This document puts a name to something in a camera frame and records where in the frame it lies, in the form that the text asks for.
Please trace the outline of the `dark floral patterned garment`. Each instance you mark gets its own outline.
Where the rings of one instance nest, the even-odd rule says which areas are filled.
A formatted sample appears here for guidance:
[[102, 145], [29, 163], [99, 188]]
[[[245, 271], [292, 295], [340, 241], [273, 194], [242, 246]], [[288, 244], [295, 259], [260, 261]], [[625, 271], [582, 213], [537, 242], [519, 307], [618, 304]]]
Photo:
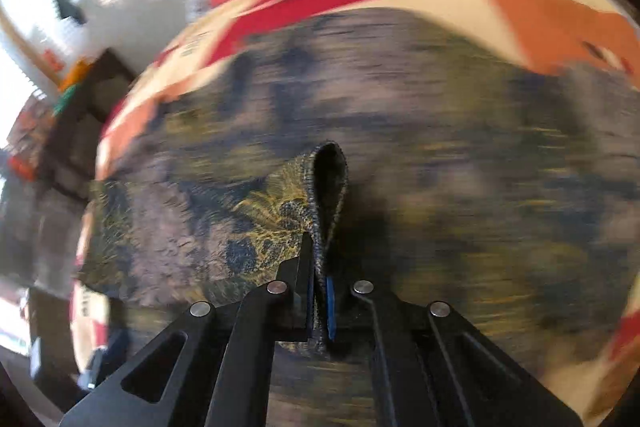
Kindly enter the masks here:
[[271, 280], [304, 237], [321, 284], [446, 300], [541, 379], [594, 360], [639, 270], [639, 93], [401, 10], [251, 31], [94, 184], [79, 277], [130, 306], [141, 346], [180, 306]]

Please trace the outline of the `dark wooden side cabinet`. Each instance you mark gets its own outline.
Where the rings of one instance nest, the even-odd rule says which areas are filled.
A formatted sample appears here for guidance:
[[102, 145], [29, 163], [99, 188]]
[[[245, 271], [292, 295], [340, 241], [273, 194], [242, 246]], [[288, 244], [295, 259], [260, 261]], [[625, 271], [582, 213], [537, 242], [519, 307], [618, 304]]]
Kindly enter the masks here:
[[82, 122], [92, 118], [100, 125], [101, 133], [122, 101], [137, 74], [112, 48], [106, 48], [89, 67], [84, 80], [78, 82], [64, 107], [54, 117], [54, 123], [43, 148], [36, 169], [39, 197], [53, 190], [81, 204], [87, 204], [89, 184], [96, 175], [96, 148], [100, 138], [92, 143], [89, 166], [74, 161], [74, 142]]

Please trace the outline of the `orange basket on cabinet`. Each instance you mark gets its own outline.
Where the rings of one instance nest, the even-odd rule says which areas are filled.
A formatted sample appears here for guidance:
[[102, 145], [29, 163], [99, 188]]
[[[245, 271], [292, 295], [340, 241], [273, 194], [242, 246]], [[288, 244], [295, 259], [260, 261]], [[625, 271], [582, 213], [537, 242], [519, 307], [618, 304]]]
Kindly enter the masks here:
[[88, 72], [90, 72], [91, 67], [91, 61], [87, 61], [84, 58], [77, 60], [58, 86], [58, 92], [64, 93], [67, 89], [70, 89], [70, 87], [84, 80]]

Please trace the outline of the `orange red cream fleece blanket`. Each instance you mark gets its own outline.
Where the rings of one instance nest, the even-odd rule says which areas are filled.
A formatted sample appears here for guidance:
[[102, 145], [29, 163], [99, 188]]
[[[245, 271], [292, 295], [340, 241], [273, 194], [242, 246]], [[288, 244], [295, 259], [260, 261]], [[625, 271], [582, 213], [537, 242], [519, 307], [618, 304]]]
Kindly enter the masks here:
[[[314, 16], [364, 9], [414, 14], [470, 40], [503, 62], [536, 74], [550, 74], [570, 58], [602, 65], [625, 74], [639, 93], [638, 32], [608, 0], [230, 0], [184, 28], [142, 72], [100, 141], [93, 187], [106, 178], [115, 161], [142, 132], [154, 104], [170, 102], [203, 87], [238, 52], [242, 39], [251, 31], [268, 32]], [[94, 291], [79, 277], [93, 230], [93, 187], [78, 280], [107, 307], [110, 343], [116, 350], [108, 366], [115, 372], [194, 303], [211, 302], [200, 299], [180, 306], [169, 313], [167, 323], [154, 336], [136, 346], [130, 306]], [[306, 340], [279, 341], [274, 347], [265, 425], [381, 426], [376, 421], [366, 346], [334, 343], [329, 337], [326, 284], [320, 283], [314, 267], [314, 242], [312, 267], [311, 331]], [[266, 283], [276, 278], [278, 268]], [[333, 283], [341, 287], [360, 280], [393, 291], [390, 285], [367, 274]], [[639, 346], [626, 341], [622, 334], [628, 299], [638, 284], [639, 270], [613, 336], [594, 360], [558, 369], [549, 379], [541, 379], [506, 353], [578, 415], [582, 421], [578, 426], [638, 424]], [[425, 307], [436, 300], [442, 299], [417, 306]], [[232, 303], [212, 305], [219, 308]]]

